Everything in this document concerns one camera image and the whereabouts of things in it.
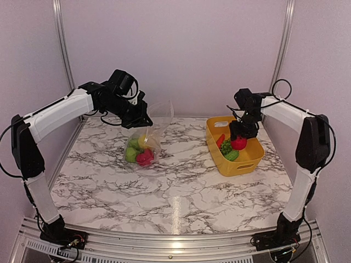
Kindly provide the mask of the red toy apple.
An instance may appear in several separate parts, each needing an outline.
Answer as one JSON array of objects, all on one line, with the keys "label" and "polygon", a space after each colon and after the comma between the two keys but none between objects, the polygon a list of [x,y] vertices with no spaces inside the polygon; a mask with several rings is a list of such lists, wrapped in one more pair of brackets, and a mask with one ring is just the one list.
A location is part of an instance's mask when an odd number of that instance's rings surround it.
[{"label": "red toy apple", "polygon": [[241,151],[247,145],[247,139],[241,136],[237,136],[236,139],[230,141],[233,150]]}]

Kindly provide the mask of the red toy chili pepper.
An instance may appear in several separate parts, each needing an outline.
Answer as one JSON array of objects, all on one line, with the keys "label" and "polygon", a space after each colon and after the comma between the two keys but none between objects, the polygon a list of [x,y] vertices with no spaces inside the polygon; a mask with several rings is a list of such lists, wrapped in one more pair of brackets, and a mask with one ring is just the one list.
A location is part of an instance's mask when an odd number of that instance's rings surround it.
[{"label": "red toy chili pepper", "polygon": [[216,141],[217,146],[220,148],[222,143],[225,141],[225,134],[222,134]]}]

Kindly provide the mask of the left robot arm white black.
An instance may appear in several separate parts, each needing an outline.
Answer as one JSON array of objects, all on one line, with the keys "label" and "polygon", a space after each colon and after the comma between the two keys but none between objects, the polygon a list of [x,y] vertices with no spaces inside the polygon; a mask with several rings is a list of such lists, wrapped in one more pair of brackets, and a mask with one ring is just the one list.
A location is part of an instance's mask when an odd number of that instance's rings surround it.
[{"label": "left robot arm white black", "polygon": [[88,82],[36,112],[12,118],[13,157],[29,199],[44,222],[44,235],[56,243],[67,242],[69,231],[51,197],[38,143],[62,125],[92,111],[117,116],[121,120],[120,126],[126,129],[151,126],[152,120],[147,114],[148,105],[144,96],[141,90],[127,97],[122,88],[109,82]]}]

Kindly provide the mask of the green toy apple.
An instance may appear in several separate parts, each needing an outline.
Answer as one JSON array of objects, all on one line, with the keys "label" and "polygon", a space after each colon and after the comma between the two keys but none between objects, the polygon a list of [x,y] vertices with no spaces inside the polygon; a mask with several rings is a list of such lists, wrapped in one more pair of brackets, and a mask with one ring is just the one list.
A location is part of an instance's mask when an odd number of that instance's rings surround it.
[{"label": "green toy apple", "polygon": [[139,146],[138,139],[137,138],[130,139],[129,142],[128,142],[128,147],[132,147],[132,148],[134,148],[136,150],[139,150],[140,146]]}]

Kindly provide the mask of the clear zip top bag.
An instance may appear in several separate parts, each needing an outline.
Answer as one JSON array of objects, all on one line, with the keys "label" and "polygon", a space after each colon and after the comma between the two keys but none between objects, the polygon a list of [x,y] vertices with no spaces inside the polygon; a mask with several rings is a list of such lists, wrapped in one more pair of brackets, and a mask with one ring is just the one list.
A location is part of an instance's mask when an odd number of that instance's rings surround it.
[{"label": "clear zip top bag", "polygon": [[[131,136],[129,136],[125,147],[124,147],[124,161],[126,162],[127,167],[133,169],[141,169],[149,167],[156,162],[161,155],[161,139],[173,120],[174,109],[173,104],[170,100],[165,102],[158,102],[148,107],[147,109],[148,116],[153,121],[151,127],[138,128]],[[154,161],[149,166],[140,166],[137,162],[129,163],[125,160],[126,148],[128,148],[128,142],[132,138],[139,138],[142,135],[146,135],[148,138],[148,149],[152,150],[154,153]],[[139,154],[143,153],[146,148],[140,148]]]}]

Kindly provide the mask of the dark green toy broccoli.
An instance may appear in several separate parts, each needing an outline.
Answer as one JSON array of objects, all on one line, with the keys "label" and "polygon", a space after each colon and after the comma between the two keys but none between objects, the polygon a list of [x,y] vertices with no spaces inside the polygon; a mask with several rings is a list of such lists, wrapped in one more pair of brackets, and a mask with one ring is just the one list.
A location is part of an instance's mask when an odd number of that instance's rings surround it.
[{"label": "dark green toy broccoli", "polygon": [[231,146],[231,141],[230,139],[228,140],[224,140],[220,146],[220,151],[222,153],[222,155],[227,155],[229,152],[231,152],[233,150],[232,146]]}]

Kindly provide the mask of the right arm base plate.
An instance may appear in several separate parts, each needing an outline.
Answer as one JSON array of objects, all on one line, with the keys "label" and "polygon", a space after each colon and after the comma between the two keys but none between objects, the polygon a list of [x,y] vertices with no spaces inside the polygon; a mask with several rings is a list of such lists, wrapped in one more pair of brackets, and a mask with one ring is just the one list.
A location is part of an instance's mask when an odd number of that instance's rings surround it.
[{"label": "right arm base plate", "polygon": [[256,247],[257,251],[274,249],[291,244],[298,244],[301,241],[298,232],[293,233],[291,236],[279,237],[276,231],[266,231],[255,233],[250,243]]}]

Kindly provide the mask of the light green toy cabbage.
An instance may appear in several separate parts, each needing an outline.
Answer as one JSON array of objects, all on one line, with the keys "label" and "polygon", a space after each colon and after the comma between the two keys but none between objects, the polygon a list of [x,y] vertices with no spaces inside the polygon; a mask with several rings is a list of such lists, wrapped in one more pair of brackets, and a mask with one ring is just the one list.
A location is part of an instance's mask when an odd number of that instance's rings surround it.
[{"label": "light green toy cabbage", "polygon": [[135,163],[137,161],[137,155],[139,151],[133,147],[126,148],[125,160],[129,163]]}]

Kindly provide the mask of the green toy cucumber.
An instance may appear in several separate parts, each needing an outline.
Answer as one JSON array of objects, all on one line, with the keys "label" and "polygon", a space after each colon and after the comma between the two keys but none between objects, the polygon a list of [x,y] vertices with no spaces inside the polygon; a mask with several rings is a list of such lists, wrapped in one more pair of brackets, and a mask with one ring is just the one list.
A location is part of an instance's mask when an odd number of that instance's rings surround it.
[{"label": "green toy cucumber", "polygon": [[233,162],[234,160],[236,160],[239,157],[239,151],[238,150],[232,150],[230,152],[228,152],[224,158]]}]

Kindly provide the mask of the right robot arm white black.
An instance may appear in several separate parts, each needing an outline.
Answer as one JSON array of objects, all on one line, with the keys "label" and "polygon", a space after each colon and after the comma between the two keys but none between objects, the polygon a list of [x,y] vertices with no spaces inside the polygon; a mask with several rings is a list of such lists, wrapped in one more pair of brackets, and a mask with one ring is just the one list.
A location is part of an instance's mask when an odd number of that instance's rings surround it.
[{"label": "right robot arm white black", "polygon": [[329,120],[325,115],[315,115],[273,94],[252,93],[248,88],[240,89],[234,100],[243,115],[230,123],[232,139],[255,138],[258,122],[263,117],[271,117],[299,135],[293,189],[271,237],[276,245],[284,245],[298,231],[304,210],[314,195],[318,172],[330,155]]}]

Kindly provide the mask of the yellow toy pepper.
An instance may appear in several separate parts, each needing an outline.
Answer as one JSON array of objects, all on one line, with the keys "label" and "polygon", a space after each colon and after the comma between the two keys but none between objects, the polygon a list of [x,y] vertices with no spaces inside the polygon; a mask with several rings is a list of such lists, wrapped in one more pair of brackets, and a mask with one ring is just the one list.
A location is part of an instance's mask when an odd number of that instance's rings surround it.
[{"label": "yellow toy pepper", "polygon": [[148,147],[147,142],[148,142],[148,138],[146,135],[142,135],[138,138],[138,144],[140,148],[147,148]]}]

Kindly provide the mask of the red toy tomato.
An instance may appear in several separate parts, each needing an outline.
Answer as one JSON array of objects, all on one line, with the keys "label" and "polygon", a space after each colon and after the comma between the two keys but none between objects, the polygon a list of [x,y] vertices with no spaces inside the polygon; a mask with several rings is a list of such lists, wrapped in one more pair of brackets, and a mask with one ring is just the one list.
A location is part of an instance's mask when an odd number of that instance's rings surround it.
[{"label": "red toy tomato", "polygon": [[136,157],[136,161],[140,166],[149,166],[154,161],[154,153],[150,149],[145,149]]}]

